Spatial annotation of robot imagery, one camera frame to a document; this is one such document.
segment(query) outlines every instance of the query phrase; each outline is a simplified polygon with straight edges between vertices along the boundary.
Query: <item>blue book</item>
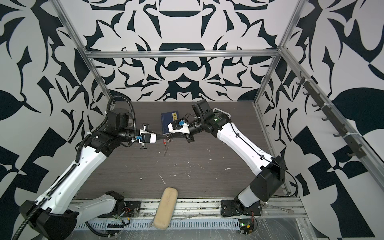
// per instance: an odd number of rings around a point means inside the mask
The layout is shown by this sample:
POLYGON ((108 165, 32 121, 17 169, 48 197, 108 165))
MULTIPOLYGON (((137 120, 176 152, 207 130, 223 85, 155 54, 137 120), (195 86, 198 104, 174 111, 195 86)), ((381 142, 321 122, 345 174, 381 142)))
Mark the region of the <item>blue book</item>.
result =
POLYGON ((169 133, 168 124, 179 119, 179 112, 173 111, 161 114, 161 126, 163 128, 163 134, 169 133))

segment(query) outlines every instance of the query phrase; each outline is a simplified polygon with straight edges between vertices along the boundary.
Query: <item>red wire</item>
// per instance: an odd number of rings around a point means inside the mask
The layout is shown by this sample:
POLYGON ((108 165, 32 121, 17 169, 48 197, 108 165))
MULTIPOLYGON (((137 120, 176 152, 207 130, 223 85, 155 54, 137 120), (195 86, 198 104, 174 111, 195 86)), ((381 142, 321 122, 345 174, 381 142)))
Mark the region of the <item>red wire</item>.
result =
POLYGON ((123 208, 122 210, 124 211, 124 209, 128 209, 128 210, 129 210, 129 211, 125 212, 126 214, 127 214, 128 212, 132 211, 132 209, 129 209, 128 207, 125 207, 125 208, 123 208))
POLYGON ((253 211, 251 210, 251 212, 252 212, 252 223, 253 223, 253 216, 254 216, 254 214, 253 214, 253 211))

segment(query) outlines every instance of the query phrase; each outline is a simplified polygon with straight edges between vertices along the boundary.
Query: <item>cable tie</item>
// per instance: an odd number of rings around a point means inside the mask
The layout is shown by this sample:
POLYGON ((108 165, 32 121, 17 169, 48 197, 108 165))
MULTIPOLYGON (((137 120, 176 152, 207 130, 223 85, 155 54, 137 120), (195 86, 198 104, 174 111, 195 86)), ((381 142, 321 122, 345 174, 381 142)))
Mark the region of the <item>cable tie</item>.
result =
POLYGON ((42 195, 40 195, 42 198, 46 198, 48 200, 50 200, 52 197, 46 195, 45 193, 43 193, 42 195))

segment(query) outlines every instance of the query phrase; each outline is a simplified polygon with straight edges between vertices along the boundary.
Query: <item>cable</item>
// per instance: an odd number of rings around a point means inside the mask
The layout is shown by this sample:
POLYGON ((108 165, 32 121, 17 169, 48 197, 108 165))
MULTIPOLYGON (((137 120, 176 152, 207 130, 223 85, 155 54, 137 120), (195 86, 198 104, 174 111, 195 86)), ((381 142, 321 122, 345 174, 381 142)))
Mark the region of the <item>cable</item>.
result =
POLYGON ((89 224, 88 221, 86 221, 85 224, 87 225, 87 227, 89 228, 89 230, 90 230, 91 232, 93 232, 94 234, 96 234, 96 235, 99 236, 99 237, 111 237, 111 236, 116 236, 116 233, 114 233, 114 234, 110 234, 110 233, 107 234, 107 233, 102 233, 102 232, 98 232, 98 231, 96 231, 96 230, 89 224))
MULTIPOLYGON (((280 167, 278 164, 275 164, 275 163, 273 163, 273 162, 271 162, 271 161, 269 161, 269 160, 267 160, 267 159, 265 159, 265 157, 264 156, 262 156, 262 155, 260 155, 255 149, 253 149, 253 147, 251 147, 244 139, 242 139, 241 137, 240 137, 240 134, 238 133, 238 132, 236 132, 235 131, 235 129, 233 128, 233 125, 232 125, 232 123, 230 123, 231 124, 231 127, 232 127, 232 130, 233 130, 233 132, 236 134, 236 137, 238 137, 238 138, 240 138, 241 140, 243 140, 243 142, 245 142, 257 155, 259 155, 262 159, 264 159, 264 160, 266 160, 267 162, 270 162, 270 163, 272 163, 273 165, 275 165, 275 166, 277 166, 277 167, 279 167, 279 168, 281 168, 281 169, 283 169, 286 173, 288 173, 292 178, 293 178, 293 180, 295 181, 295 183, 296 183, 296 186, 298 187, 299 185, 298 185, 298 183, 297 183, 297 181, 296 181, 296 178, 290 173, 290 172, 288 172, 286 169, 284 169, 284 168, 282 168, 282 167, 280 167)), ((288 195, 288 196, 280 196, 280 195, 275 195, 275 194, 273 194, 273 196, 276 196, 276 197, 292 197, 292 196, 294 196, 295 195, 295 193, 293 193, 293 194, 291 194, 291 195, 288 195)))
POLYGON ((194 113, 187 113, 186 115, 184 115, 184 119, 188 120, 189 116, 191 116, 191 115, 196 115, 196 114, 194 114, 194 113))
POLYGON ((133 109, 132 102, 130 101, 130 99, 127 96, 121 95, 121 94, 113 95, 109 99, 109 101, 108 101, 107 112, 109 111, 109 108, 111 107, 112 100, 115 99, 115 98, 122 98, 122 99, 124 99, 128 103, 129 108, 131 110, 131 114, 132 114, 132 125, 133 125, 133 129, 134 129, 134 133, 135 133, 135 136, 138 136, 137 126, 136 126, 135 110, 133 109))
MULTIPOLYGON (((134 128, 134 132, 135 132, 135 135, 137 136, 138 133, 137 133, 137 127, 136 127, 136 117, 135 117, 135 111, 133 109, 133 105, 131 103, 131 101, 129 100, 128 97, 124 96, 124 95, 120 95, 120 94, 117 94, 117 95, 114 95, 112 96, 109 100, 108 100, 108 103, 107 103, 107 109, 106 109, 106 112, 108 113, 110 108, 111 108, 111 104, 112 104, 112 101, 113 99, 115 98, 122 98, 124 99, 128 105, 129 105, 129 108, 131 109, 131 113, 132 113, 132 124, 133 124, 133 128, 134 128)), ((105 115, 105 118, 104 120, 102 121, 102 123, 97 127, 95 128, 93 131, 91 131, 90 134, 88 134, 87 136, 84 137, 84 139, 80 142, 79 144, 79 147, 77 149, 77 153, 76 153, 76 158, 75 158, 75 162, 79 163, 80 161, 80 156, 81 156, 81 150, 84 146, 84 143, 85 141, 87 141, 87 139, 91 136, 91 134, 95 133, 96 131, 100 130, 104 124, 107 122, 107 119, 108 119, 108 115, 106 114, 105 115)), ((57 181, 57 183, 51 188, 51 190, 46 194, 48 197, 50 197, 54 192, 55 190, 61 185, 61 183, 72 173, 72 171, 77 167, 77 164, 73 164, 70 169, 68 169, 68 171, 59 179, 59 181, 57 181)), ((43 198, 33 209, 32 211, 27 215, 27 217, 24 219, 24 221, 20 224, 19 228, 17 228, 15 234, 13 235, 12 237, 12 240, 17 240, 19 239, 21 233, 23 232, 23 230, 25 229, 25 227, 27 226, 28 222, 33 218, 33 216, 37 213, 37 211, 42 207, 42 205, 48 200, 48 198, 43 198)))

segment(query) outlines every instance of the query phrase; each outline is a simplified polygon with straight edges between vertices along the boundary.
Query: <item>white robot arm segment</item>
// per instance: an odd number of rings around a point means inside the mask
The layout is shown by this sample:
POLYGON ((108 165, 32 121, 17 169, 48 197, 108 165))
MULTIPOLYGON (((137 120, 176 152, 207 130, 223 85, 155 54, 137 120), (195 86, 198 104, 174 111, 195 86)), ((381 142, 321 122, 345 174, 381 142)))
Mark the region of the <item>white robot arm segment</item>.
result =
MULTIPOLYGON (((51 198, 42 205, 42 209, 51 209, 53 214, 63 214, 70 204, 73 196, 77 193, 80 187, 84 184, 85 180, 91 173, 102 163, 107 157, 102 152, 95 152, 92 147, 84 147, 81 151, 81 157, 78 166, 72 171, 71 175, 67 177, 61 185, 52 194, 51 198)), ((51 188, 59 181, 60 178, 52 184, 52 186, 36 200, 40 202, 51 188)))
POLYGON ((262 166, 266 167, 269 164, 268 161, 262 159, 258 154, 266 159, 271 159, 272 157, 245 137, 232 122, 222 126, 222 130, 217 132, 217 138, 230 146, 245 161, 255 175, 262 171, 260 169, 262 166))

